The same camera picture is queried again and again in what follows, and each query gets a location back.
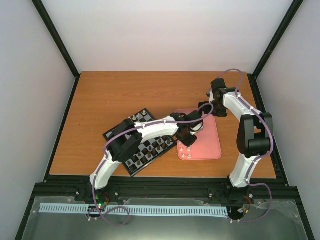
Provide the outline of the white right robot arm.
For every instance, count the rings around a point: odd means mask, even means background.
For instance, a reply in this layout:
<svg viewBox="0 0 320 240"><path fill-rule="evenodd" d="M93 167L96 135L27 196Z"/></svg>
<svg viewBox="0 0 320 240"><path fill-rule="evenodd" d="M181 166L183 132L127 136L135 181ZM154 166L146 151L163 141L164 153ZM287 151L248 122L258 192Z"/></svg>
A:
<svg viewBox="0 0 320 240"><path fill-rule="evenodd" d="M201 115L226 117L230 111L238 120L236 145L238 160L227 177L222 196L228 203L238 203L249 194L251 176L259 161L274 149L273 117L251 106L235 87L226 87L223 78L211 82L209 101L200 102Z"/></svg>

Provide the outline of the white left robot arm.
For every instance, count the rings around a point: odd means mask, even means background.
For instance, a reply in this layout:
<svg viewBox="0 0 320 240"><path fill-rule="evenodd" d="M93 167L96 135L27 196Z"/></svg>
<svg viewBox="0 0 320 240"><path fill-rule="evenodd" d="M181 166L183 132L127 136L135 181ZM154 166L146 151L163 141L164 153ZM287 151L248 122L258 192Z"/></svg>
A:
<svg viewBox="0 0 320 240"><path fill-rule="evenodd" d="M204 127L204 119L199 111L194 110L187 115L175 112L149 122L124 120L104 145L104 156L89 177L91 185L87 188L86 195L92 201L101 200L104 188L118 166L131 159L146 141L168 136L177 138L187 147L191 146L197 140L195 134Z"/></svg>

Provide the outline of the pink plastic tray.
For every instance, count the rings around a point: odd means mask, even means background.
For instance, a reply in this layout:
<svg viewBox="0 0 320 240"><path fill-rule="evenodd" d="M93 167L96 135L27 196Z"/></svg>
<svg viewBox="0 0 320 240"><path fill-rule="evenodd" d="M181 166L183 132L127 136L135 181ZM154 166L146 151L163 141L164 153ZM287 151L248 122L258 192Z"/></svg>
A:
<svg viewBox="0 0 320 240"><path fill-rule="evenodd" d="M196 142L190 146L191 151L188 152L185 145L179 140L177 141L177 155L183 161L206 161L218 160L222 156L220 139L214 116L209 116L204 120L204 128L195 134L197 136ZM192 159L188 159L188 154L192 155Z"/></svg>

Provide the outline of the black aluminium frame post right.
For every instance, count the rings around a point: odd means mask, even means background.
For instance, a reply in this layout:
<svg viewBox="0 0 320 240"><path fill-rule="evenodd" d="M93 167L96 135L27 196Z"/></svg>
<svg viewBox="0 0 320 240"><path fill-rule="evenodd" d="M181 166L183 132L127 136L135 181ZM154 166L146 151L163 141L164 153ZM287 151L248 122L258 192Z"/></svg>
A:
<svg viewBox="0 0 320 240"><path fill-rule="evenodd" d="M292 20L294 19L295 15L299 11L300 7L302 6L304 0L293 0L291 5L289 6L287 12L285 13L282 21L280 22L277 30L275 31L272 39L270 40L267 48L265 49L261 59L259 60L256 68L252 73L252 77L254 80L257 80L261 72L263 71L264 67L266 66L267 62L269 61L272 53L276 49L278 43L284 36L286 30L288 29L289 25L291 24Z"/></svg>

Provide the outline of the black aluminium frame post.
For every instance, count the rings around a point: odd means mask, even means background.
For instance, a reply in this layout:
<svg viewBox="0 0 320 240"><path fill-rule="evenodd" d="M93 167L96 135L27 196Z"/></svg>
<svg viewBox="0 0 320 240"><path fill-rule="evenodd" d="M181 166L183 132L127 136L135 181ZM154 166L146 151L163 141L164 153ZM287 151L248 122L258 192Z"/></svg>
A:
<svg viewBox="0 0 320 240"><path fill-rule="evenodd" d="M266 66L267 62L269 61L272 53L276 49L278 43L284 36L286 30L288 29L289 25L291 24L292 20L294 19L295 15L299 11L300 7L302 6L304 0L293 0L291 5L289 6L287 12L285 13L282 21L280 22L277 30L275 31L272 39L270 40L267 48L265 49L261 59L259 60L256 68L252 73L252 77L254 80L257 80L261 72L263 71L264 67Z"/></svg>
<svg viewBox="0 0 320 240"><path fill-rule="evenodd" d="M49 34L51 35L55 45L57 46L58 50L60 51L65 63L67 64L72 76L77 80L80 77L80 73L71 58L55 24L53 23L44 3L42 0L31 0L33 3L36 11L38 12L40 18L42 19L46 29L48 30Z"/></svg>

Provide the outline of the black aluminium frame post left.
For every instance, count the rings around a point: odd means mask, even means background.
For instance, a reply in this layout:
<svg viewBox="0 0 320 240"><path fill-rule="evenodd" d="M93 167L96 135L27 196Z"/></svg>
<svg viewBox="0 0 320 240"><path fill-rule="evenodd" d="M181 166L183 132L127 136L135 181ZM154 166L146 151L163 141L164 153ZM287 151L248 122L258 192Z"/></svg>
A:
<svg viewBox="0 0 320 240"><path fill-rule="evenodd" d="M55 45L57 46L58 50L60 51L65 63L67 64L72 76L77 80L80 77L80 73L71 58L55 24L53 23L44 3L42 0L31 0L33 3L36 11L38 12L40 18L42 19L46 29L48 30L49 34L51 35Z"/></svg>

